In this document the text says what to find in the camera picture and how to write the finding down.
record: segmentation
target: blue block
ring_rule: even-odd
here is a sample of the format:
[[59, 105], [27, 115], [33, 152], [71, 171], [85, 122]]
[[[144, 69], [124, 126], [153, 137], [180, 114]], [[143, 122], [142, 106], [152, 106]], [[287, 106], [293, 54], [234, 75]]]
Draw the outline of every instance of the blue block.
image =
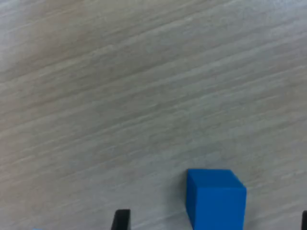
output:
[[194, 230], [243, 230], [246, 196], [231, 170], [188, 170], [186, 208]]

